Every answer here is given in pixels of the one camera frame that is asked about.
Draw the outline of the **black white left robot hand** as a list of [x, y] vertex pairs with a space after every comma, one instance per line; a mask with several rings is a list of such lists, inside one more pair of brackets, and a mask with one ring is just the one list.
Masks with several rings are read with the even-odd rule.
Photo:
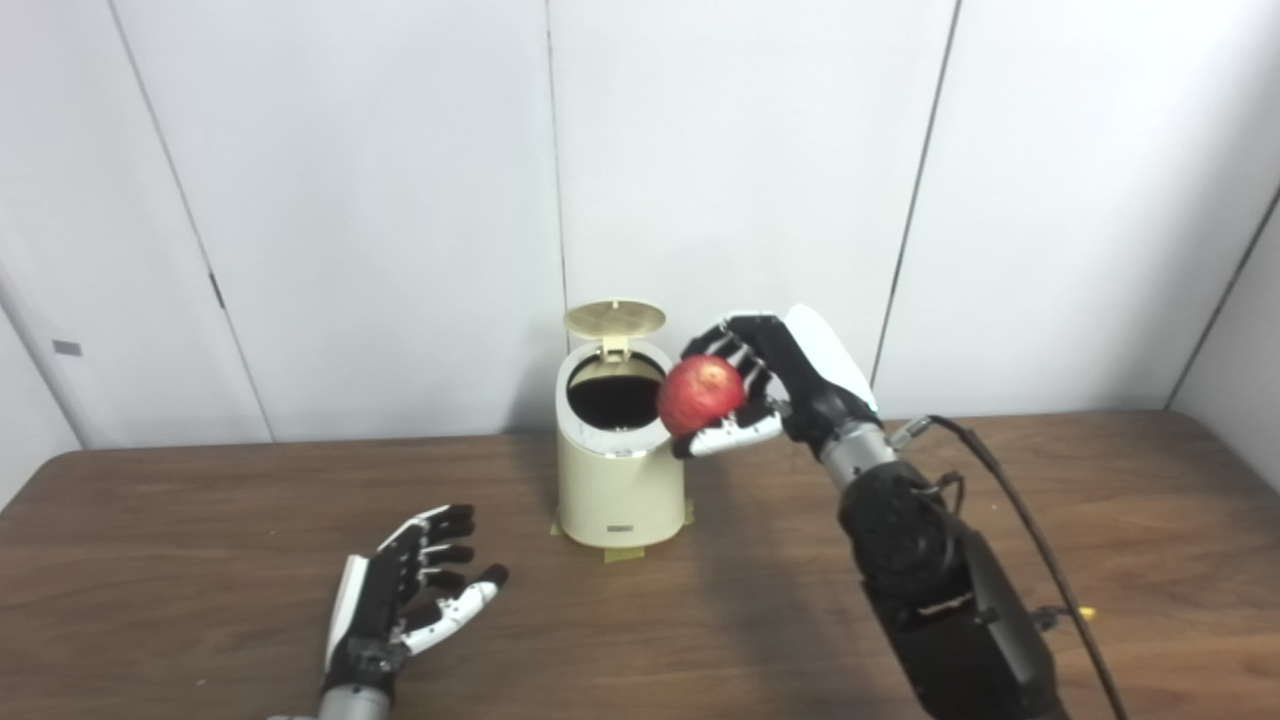
[[415, 514], [370, 556], [346, 560], [325, 644], [323, 691], [371, 687], [392, 698], [404, 665], [471, 623], [500, 592], [509, 571], [494, 564], [472, 579], [460, 544], [475, 529], [475, 507], [448, 503]]

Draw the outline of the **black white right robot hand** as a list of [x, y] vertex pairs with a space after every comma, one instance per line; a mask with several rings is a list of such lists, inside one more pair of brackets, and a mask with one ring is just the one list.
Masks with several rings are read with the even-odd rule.
[[864, 377], [829, 324], [813, 309], [792, 306], [786, 315], [731, 313], [687, 342], [681, 357], [723, 359], [739, 373], [745, 404], [696, 430], [672, 433], [672, 455], [708, 457], [787, 436], [820, 455], [845, 427], [884, 428], [877, 410], [847, 382], [840, 368]]

